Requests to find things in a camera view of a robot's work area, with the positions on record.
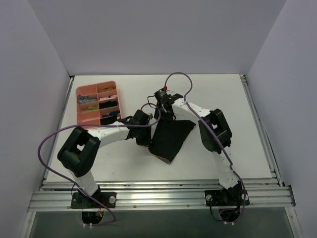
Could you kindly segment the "black striped underwear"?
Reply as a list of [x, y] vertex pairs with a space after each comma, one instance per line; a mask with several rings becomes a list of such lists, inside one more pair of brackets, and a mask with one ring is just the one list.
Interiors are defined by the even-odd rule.
[[195, 126], [190, 120], [160, 119], [148, 147], [149, 152], [170, 164]]

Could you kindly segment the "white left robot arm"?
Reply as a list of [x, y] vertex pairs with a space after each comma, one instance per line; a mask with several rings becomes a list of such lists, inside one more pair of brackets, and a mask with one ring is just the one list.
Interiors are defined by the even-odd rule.
[[129, 139], [135, 139], [139, 146], [148, 146], [151, 142], [151, 119], [151, 114], [137, 110], [133, 116], [112, 124], [90, 129], [77, 126], [73, 129], [57, 158], [71, 173], [79, 188], [85, 191], [82, 202], [87, 207], [94, 208], [100, 201], [97, 193], [99, 186], [91, 172], [99, 148]]

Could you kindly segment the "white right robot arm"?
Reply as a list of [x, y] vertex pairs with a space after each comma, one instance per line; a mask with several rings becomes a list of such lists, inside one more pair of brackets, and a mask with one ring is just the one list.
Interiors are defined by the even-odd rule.
[[198, 124], [203, 146], [213, 153], [216, 168], [219, 173], [219, 184], [224, 189], [220, 192], [220, 199], [224, 204], [230, 205], [238, 198], [233, 188], [238, 183], [233, 173], [233, 163], [226, 148], [231, 146], [232, 132], [228, 122], [220, 109], [209, 110], [193, 103], [187, 102], [180, 94], [164, 88], [154, 93], [158, 107], [156, 114], [162, 116], [181, 116]]

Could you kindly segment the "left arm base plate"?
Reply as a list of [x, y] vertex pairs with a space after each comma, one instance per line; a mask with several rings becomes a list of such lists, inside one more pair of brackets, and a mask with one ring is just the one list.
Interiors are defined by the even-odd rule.
[[[116, 193], [115, 192], [103, 192], [96, 191], [92, 197], [105, 205], [108, 208], [114, 208], [116, 206]], [[101, 206], [88, 198], [81, 192], [75, 192], [72, 194], [72, 200], [70, 207], [72, 209], [89, 209], [89, 208], [100, 208]]]

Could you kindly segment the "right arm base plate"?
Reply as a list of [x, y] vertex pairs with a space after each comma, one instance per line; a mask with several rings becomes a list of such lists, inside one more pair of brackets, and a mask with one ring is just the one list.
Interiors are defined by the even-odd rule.
[[205, 202], [207, 206], [242, 206], [244, 191], [242, 189], [218, 189], [205, 190]]

